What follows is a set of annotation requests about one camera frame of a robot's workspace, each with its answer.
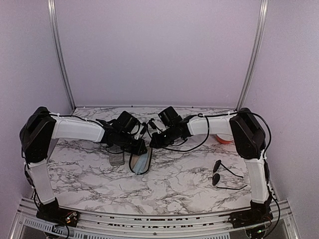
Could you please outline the grey marbled glasses case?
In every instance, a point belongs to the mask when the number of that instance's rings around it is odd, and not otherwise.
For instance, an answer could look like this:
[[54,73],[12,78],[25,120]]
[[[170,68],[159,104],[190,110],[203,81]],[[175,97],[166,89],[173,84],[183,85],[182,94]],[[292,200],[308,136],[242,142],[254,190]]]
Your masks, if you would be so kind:
[[109,152],[109,162],[111,166],[120,166],[125,164],[124,152],[119,146],[113,145],[109,149]]

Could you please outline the black glasses case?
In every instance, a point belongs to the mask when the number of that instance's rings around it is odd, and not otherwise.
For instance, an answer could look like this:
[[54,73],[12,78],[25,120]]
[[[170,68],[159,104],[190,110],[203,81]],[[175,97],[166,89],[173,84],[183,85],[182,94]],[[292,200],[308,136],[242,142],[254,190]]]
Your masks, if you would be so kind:
[[137,175],[148,173],[152,161],[153,149],[147,147],[147,152],[142,155],[131,154],[129,159],[129,169]]

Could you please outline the light blue cloth front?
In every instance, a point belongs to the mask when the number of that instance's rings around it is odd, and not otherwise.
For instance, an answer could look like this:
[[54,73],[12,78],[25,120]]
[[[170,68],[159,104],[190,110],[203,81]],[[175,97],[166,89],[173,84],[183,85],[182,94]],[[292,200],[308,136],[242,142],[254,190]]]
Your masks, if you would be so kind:
[[140,156],[133,156],[132,158],[132,170],[135,174],[143,174],[149,167],[151,155],[149,153],[142,154]]

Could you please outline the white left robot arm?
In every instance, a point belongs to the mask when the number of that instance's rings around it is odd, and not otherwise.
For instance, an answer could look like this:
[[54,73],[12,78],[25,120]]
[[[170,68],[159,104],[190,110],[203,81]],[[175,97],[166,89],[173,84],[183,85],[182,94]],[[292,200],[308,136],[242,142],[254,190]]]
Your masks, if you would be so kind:
[[142,125],[137,118],[123,111],[110,121],[85,119],[74,115],[61,115],[39,107],[20,131],[22,156],[31,178],[31,186],[44,204],[43,212],[51,221],[63,217],[63,211],[53,202],[56,200],[47,170],[51,141],[66,138],[86,140],[118,146],[122,151],[134,155],[146,154],[145,141],[139,136]]

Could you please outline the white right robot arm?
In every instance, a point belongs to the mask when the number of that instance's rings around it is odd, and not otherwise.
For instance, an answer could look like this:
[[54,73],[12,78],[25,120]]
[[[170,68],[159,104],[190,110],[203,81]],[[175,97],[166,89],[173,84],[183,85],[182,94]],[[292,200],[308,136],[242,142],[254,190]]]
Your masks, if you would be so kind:
[[222,141],[232,141],[238,155],[244,159],[251,185],[251,204],[247,219],[259,222],[266,215],[265,204],[271,200],[269,167],[266,162],[266,133],[258,120],[261,117],[248,108],[219,115],[188,115],[182,118],[173,107],[159,113],[166,126],[160,133],[151,136],[152,148],[166,148],[178,138],[187,139],[196,135],[215,135]]

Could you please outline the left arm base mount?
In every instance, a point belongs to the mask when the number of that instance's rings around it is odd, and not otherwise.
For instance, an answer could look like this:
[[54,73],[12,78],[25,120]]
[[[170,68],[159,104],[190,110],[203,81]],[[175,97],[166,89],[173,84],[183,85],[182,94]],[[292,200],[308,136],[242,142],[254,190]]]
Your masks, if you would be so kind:
[[39,219],[69,227],[76,227],[78,224],[80,213],[60,207],[57,198],[48,204],[40,202],[37,208],[36,217]]

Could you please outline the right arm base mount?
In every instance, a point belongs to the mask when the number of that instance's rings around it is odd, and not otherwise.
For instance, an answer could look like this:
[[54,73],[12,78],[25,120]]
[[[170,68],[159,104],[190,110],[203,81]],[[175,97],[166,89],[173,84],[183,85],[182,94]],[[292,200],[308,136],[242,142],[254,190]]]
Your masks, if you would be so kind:
[[251,200],[250,209],[231,213],[228,222],[236,229],[271,221],[273,215],[270,203],[271,200],[267,200],[264,203],[256,203]]

